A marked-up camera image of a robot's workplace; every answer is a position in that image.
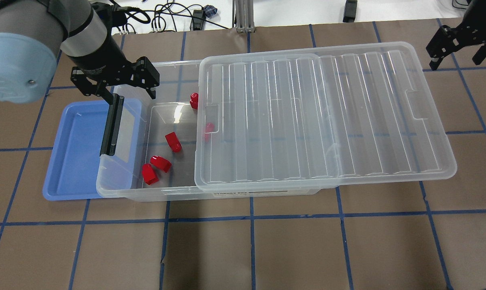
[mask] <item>white surface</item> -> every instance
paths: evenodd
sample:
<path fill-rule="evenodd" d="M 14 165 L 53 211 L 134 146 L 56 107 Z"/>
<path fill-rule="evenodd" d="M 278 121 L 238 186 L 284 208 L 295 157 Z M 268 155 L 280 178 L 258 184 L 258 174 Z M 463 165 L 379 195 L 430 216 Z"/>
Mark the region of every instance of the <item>white surface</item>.
<path fill-rule="evenodd" d="M 330 189 L 456 173 L 405 42 L 207 57 L 198 94 L 195 183 L 203 191 Z"/>
<path fill-rule="evenodd" d="M 154 9 L 166 0 L 118 0 L 121 6 Z M 232 27 L 232 1 L 230 0 L 177 0 L 189 6 L 191 4 L 213 5 L 218 14 L 208 19 L 226 27 Z M 254 0 L 254 22 L 256 26 L 289 26 L 319 23 L 339 23 L 343 19 L 345 0 Z M 180 11 L 179 6 L 172 8 Z M 356 22 L 388 21 L 407 19 L 431 19 L 461 17 L 464 10 L 451 6 L 451 0 L 358 0 Z M 162 15 L 173 27 L 171 17 Z M 175 17 L 177 30 L 189 31 L 190 18 Z M 138 33 L 151 32 L 149 24 L 140 24 L 130 20 Z M 220 29 L 206 23 L 206 29 Z"/>

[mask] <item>red cap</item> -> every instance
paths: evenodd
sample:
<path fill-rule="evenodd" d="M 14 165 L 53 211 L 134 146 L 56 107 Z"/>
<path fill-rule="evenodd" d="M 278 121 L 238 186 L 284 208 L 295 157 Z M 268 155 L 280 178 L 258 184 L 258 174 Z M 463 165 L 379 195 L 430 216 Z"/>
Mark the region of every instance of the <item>red cap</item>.
<path fill-rule="evenodd" d="M 191 94 L 191 101 L 189 101 L 191 108 L 198 110 L 198 93 Z"/>
<path fill-rule="evenodd" d="M 177 138 L 175 132 L 171 132 L 170 134 L 167 134 L 165 137 L 166 137 L 166 141 L 168 142 L 168 145 L 171 148 L 171 151 L 176 153 L 182 150 L 182 145 L 180 144 L 180 141 Z"/>
<path fill-rule="evenodd" d="M 146 184 L 148 185 L 152 185 L 157 181 L 159 181 L 159 178 L 157 177 L 157 174 L 153 170 L 153 167 L 148 163 L 143 165 L 142 174 Z"/>
<path fill-rule="evenodd" d="M 204 140 L 206 142 L 210 141 L 210 134 L 211 132 L 214 132 L 214 124 L 212 123 L 207 123 L 206 124 L 206 134 L 204 135 Z"/>
<path fill-rule="evenodd" d="M 163 157 L 160 157 L 160 156 L 153 156 L 151 159 L 150 159 L 150 163 L 157 167 L 158 169 L 164 171 L 164 172 L 168 172 L 169 169 L 171 168 L 171 162 L 169 162 L 168 160 L 166 160 L 165 158 Z"/>

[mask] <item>blue object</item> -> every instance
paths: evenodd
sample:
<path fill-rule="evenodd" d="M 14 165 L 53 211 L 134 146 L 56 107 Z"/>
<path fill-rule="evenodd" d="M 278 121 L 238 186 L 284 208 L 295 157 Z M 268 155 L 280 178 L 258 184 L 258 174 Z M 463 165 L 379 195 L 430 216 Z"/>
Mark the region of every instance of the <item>blue object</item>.
<path fill-rule="evenodd" d="M 41 42 L 0 33 L 0 101 L 37 101 L 46 93 L 56 69 L 55 55 Z"/>
<path fill-rule="evenodd" d="M 108 110 L 105 101 L 79 101 L 64 109 L 42 189 L 44 198 L 101 198 L 96 176 Z"/>
<path fill-rule="evenodd" d="M 213 5 L 206 5 L 204 7 L 204 12 L 206 13 L 206 16 L 208 18 L 211 18 L 211 16 L 215 15 L 218 12 L 218 8 L 214 7 Z"/>

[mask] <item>blue tray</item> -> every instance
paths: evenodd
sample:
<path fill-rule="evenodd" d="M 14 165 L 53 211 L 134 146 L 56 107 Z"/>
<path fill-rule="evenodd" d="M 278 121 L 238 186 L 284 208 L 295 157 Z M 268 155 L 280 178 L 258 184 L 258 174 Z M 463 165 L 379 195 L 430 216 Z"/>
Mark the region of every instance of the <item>blue tray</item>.
<path fill-rule="evenodd" d="M 105 101 L 79 101 L 64 109 L 42 189 L 44 198 L 101 198 L 96 177 L 108 109 Z"/>

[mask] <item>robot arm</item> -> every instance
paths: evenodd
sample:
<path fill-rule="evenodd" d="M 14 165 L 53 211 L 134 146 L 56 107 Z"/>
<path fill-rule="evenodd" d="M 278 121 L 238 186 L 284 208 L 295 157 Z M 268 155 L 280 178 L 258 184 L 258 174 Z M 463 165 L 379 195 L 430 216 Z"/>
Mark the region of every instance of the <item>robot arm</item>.
<path fill-rule="evenodd" d="M 472 57 L 476 65 L 486 58 L 486 0 L 467 0 L 469 6 L 461 24 L 456 28 L 442 25 L 429 42 L 426 50 L 431 57 L 429 65 L 434 71 L 444 57 L 465 46 L 483 44 Z"/>
<path fill-rule="evenodd" d="M 96 7 L 103 8 L 102 19 L 87 0 L 0 0 L 0 101 L 44 96 L 62 49 L 77 65 L 73 84 L 109 104 L 101 154 L 114 155 L 124 98 L 106 87 L 141 87 L 155 99 L 160 76 L 147 57 L 129 62 L 112 38 L 116 7 Z"/>

